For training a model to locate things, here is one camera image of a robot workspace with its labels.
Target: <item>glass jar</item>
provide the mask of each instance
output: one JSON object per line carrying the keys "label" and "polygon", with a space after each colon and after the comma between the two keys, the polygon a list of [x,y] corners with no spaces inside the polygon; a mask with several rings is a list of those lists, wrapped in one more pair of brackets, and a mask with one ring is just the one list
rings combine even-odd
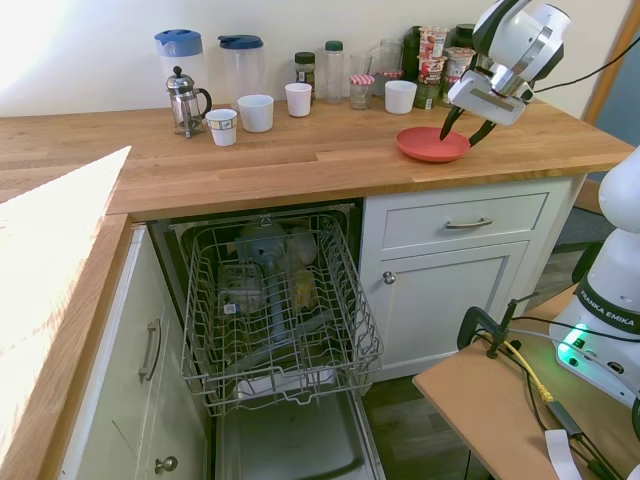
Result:
{"label": "glass jar", "polygon": [[311,85],[311,103],[316,98],[316,55],[313,52],[295,54],[296,83]]}
{"label": "glass jar", "polygon": [[344,52],[342,42],[330,40],[325,43],[327,52],[327,102],[342,103],[344,77]]}

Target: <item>blue lid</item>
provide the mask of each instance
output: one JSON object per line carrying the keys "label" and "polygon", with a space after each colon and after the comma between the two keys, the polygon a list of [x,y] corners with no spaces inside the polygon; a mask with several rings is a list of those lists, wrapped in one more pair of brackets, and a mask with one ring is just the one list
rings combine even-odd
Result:
{"label": "blue lid", "polygon": [[229,50],[246,50],[248,48],[260,48],[264,45],[260,37],[255,35],[221,35],[220,47]]}
{"label": "blue lid", "polygon": [[162,57],[190,57],[202,53],[202,37],[193,30],[165,30],[153,38]]}

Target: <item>white mug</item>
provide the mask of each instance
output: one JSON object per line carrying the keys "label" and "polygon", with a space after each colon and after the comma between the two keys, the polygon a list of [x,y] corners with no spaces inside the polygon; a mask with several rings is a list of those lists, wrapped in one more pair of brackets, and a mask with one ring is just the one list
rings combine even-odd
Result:
{"label": "white mug", "polygon": [[384,86],[384,108],[389,113],[409,113],[413,107],[418,86],[404,80],[391,80]]}
{"label": "white mug", "polygon": [[284,87],[287,94],[287,107],[292,117],[306,117],[311,113],[311,85],[308,83],[290,83]]}
{"label": "white mug", "polygon": [[247,95],[238,99],[238,107],[247,132],[266,132],[273,127],[273,97]]}
{"label": "white mug", "polygon": [[205,115],[205,118],[216,145],[228,147],[236,143],[238,113],[235,110],[230,108],[211,110]]}

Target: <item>red plate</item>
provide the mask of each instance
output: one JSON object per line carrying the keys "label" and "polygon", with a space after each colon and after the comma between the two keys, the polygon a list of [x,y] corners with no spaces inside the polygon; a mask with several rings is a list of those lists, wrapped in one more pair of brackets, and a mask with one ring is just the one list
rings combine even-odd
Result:
{"label": "red plate", "polygon": [[464,156],[471,147],[467,137],[451,132],[440,141],[441,130],[436,127],[408,128],[396,136],[396,144],[405,154],[426,162],[447,163]]}

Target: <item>dishwasher door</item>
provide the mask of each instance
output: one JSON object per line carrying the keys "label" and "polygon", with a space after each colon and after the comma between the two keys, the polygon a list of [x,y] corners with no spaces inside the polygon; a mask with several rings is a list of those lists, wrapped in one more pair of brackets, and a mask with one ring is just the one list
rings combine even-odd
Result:
{"label": "dishwasher door", "polygon": [[384,480],[359,395],[220,417],[215,480]]}

